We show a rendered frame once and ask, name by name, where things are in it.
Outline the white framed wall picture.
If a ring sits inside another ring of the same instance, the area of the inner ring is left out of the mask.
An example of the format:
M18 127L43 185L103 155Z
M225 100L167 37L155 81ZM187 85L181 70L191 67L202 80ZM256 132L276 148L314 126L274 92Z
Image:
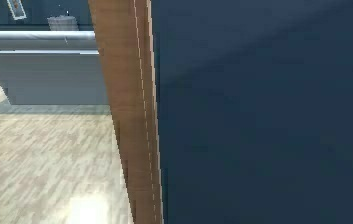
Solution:
M7 0L7 4L14 20L27 18L21 0Z

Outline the grey sofa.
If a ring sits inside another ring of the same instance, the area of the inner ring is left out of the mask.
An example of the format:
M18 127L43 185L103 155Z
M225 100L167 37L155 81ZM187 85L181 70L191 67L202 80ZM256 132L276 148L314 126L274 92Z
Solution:
M0 86L13 105L106 105L92 31L0 31Z

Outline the brown wooden door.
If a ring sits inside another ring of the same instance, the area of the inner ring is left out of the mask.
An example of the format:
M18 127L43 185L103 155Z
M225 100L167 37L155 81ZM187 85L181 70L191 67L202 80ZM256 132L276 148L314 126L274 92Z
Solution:
M164 224L151 0L88 0L134 224Z

